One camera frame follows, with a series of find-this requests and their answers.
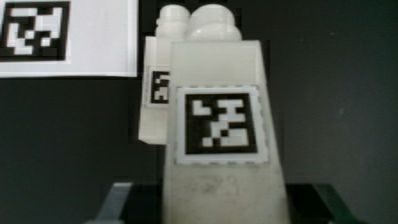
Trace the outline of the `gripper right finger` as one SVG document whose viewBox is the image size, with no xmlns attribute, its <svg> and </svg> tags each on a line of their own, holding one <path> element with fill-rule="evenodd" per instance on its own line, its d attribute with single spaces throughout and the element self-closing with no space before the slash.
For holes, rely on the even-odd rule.
<svg viewBox="0 0 398 224">
<path fill-rule="evenodd" d="M 291 224 L 359 224 L 330 184 L 287 184 Z"/>
</svg>

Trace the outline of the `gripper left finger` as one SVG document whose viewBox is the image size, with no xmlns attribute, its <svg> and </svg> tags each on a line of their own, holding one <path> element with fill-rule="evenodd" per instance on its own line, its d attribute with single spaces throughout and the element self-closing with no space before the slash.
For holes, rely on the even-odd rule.
<svg viewBox="0 0 398 224">
<path fill-rule="evenodd" d="M 87 224 L 161 224 L 160 185 L 115 182 Z"/>
</svg>

